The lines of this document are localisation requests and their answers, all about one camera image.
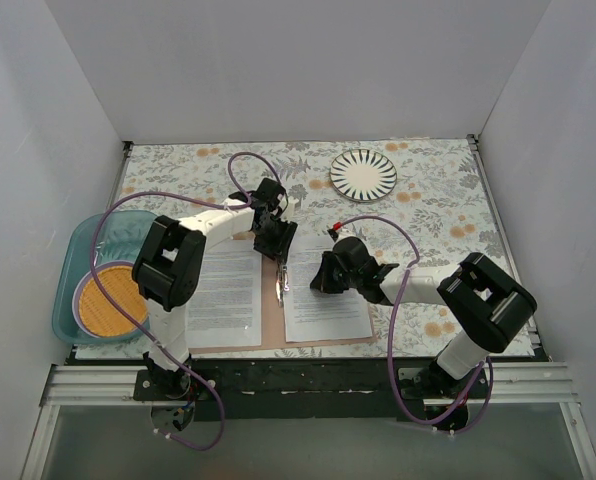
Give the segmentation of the printed paper sheet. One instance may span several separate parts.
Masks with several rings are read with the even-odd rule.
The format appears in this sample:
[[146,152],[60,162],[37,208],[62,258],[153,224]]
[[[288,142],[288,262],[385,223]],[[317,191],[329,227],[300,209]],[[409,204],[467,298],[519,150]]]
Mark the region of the printed paper sheet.
[[262,257],[253,243],[231,240],[202,260],[199,284],[186,306],[186,341],[192,350],[262,344]]
[[327,236],[300,236],[292,242],[284,294],[288,343],[347,341],[373,336],[367,302],[355,291],[324,294],[310,288],[322,253],[333,246]]

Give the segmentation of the pink file folder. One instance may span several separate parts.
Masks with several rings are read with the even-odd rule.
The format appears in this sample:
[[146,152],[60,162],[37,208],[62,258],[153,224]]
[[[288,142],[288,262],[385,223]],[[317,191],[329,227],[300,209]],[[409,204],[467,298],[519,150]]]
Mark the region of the pink file folder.
[[219,349],[219,350],[192,350],[194,353],[227,353],[238,351],[255,350],[276,350],[286,347],[312,347],[312,346],[337,346],[354,343],[370,343],[374,340],[373,336],[369,339],[356,339],[347,341],[317,341],[304,343],[288,343],[285,340],[285,318],[284,307],[278,305],[276,298],[276,264],[262,257],[262,344],[258,347],[245,347],[238,349]]

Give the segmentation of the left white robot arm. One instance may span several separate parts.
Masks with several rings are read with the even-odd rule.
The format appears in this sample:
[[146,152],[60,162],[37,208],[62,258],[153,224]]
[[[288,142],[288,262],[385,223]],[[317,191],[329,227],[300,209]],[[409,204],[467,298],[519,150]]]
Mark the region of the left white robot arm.
[[231,194],[217,209],[172,219],[157,217],[133,265],[132,279],[147,301],[150,334],[155,339],[143,354],[158,390],[171,400],[191,386],[184,314],[199,284],[204,253],[238,233],[254,234],[253,250],[285,265],[297,230],[292,220],[296,202],[276,180]]

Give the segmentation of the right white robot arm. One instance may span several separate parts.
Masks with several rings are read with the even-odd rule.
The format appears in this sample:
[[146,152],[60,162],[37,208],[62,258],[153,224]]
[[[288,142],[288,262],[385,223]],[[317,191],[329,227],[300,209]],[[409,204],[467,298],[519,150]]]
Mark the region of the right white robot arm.
[[354,290],[371,304],[393,308],[403,303],[448,308],[461,332],[430,373],[432,389],[447,398],[464,389],[467,374],[488,355],[504,352],[537,310],[533,295],[480,252],[455,266],[406,268],[378,261],[353,236],[322,253],[310,288],[322,294]]

